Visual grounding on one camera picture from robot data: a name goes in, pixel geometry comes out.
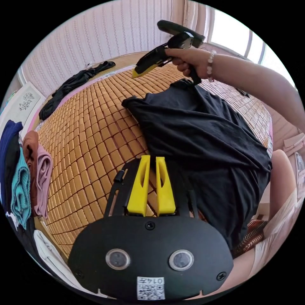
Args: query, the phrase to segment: teal towel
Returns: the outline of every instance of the teal towel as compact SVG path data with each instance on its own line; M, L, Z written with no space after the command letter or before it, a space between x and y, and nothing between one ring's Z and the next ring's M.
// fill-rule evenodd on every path
M22 147L12 182L12 201L10 208L18 222L26 230L26 222L31 216L30 170L25 162Z

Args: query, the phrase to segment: sticker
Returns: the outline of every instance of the sticker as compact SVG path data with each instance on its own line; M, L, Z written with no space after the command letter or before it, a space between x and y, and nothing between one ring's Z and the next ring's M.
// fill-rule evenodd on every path
M138 300L165 300L163 277L137 277Z

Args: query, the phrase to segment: white cloth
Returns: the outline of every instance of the white cloth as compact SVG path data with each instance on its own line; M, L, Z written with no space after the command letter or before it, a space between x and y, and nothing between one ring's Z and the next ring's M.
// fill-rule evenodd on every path
M18 227L19 227L19 225L20 225L20 223L18 222L18 220L17 220L17 218L16 218L16 216L13 214L13 213L8 213L8 212L6 212L6 214L5 214L7 217L11 217L11 219L12 219L12 221L13 221L13 223L14 223L14 226L15 226L15 228L16 228L16 231L18 230Z
M97 294L95 294L83 288L79 284L79 282L77 281L77 279L75 278L75 276L73 275L67 264L64 262L64 260L62 259L56 248L50 243L50 241L41 231L39 230L34 231L34 240L37 246L38 254L41 257L41 259L65 283L83 292L107 298L107 296L100 293L100 291Z
M297 201L295 189L285 204L265 226L265 239L255 246L255 258L249 277L260 271L282 246L296 222L303 200L304 198Z

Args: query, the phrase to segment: bracelet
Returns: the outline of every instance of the bracelet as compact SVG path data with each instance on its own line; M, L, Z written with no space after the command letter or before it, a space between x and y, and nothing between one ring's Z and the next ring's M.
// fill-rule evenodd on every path
M207 78L210 83L214 82L213 74L212 74L212 64L213 64L213 58L216 54L216 51L211 51L210 58L207 60Z

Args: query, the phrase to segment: mattress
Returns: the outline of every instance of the mattress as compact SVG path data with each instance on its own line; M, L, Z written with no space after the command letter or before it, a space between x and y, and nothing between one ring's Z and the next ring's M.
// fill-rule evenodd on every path
M113 178L123 164L148 153L136 120L121 106L132 95L158 93L183 75L168 64L131 79L123 71L90 84L58 108L38 130L54 162L48 199L50 233L68 256L78 234L103 217ZM272 143L271 116L262 102L220 82L202 87L239 112L261 143ZM147 215L156 216L154 173L150 173Z

